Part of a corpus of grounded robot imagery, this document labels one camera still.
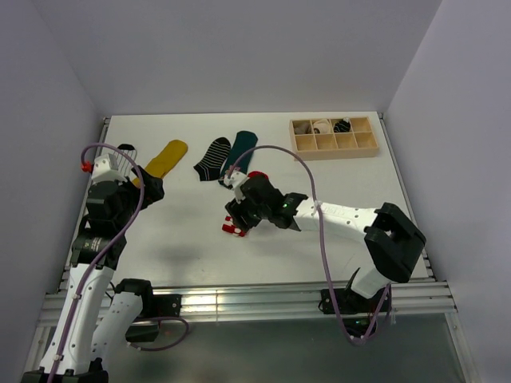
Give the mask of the dark green reindeer sock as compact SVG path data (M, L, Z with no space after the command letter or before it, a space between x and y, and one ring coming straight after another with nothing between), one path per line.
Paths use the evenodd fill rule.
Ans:
M225 186L224 177L227 172L232 168L238 158L249 149L254 148L257 145L258 136L249 131L239 131L236 134L236 139L234 144L232 145L231 151L228 154L226 161L224 162L224 166L220 172L220 178L218 179L218 183L221 186ZM248 173L248 166L252 160L252 154L247 154L236 166L235 171L242 172L244 174Z

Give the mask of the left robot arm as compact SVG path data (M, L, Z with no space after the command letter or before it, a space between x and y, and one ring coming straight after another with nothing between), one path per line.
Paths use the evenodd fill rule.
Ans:
M89 187L77 237L72 245L69 287L53 339L37 370L24 382L107 382L108 352L122 341L135 318L156 308L151 283L125 279L115 289L104 324L101 304L126 245L125 232L138 213L163 199L163 181L144 174Z

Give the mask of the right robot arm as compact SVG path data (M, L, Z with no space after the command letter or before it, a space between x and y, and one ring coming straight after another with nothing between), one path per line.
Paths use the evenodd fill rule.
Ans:
M389 283L409 282L426 245L424 234L393 203L380 208L322 203L300 193L284 195L265 176L241 172L225 183L235 195L225 208L241 231L266 220L280 229L323 231L365 245L371 264L356 269L345 293L352 310L365 310Z

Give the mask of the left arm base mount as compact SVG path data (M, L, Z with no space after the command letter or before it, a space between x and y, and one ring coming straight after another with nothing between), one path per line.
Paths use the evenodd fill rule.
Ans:
M132 343L154 342L159 334L161 322L151 321L151 318L179 317L181 300L181 294L154 295L149 308L143 310L127 330L125 334L126 341Z

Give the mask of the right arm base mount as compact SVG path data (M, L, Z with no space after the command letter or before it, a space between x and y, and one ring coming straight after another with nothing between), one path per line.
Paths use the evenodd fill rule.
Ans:
M350 336L360 338L365 335L370 327L370 322L376 312L378 304L380 303L384 290L385 289L382 288L374 297L367 299L353 293L350 290L348 291L347 288L334 289L339 313L343 317L343 324ZM386 320L390 316L392 308L391 292L391 289L387 292L379 311L379 313L382 313L384 310L386 311ZM333 302L328 289L322 289L320 291L318 309L325 315L335 314ZM346 318L346 315L353 316L357 314L362 315L362 317Z

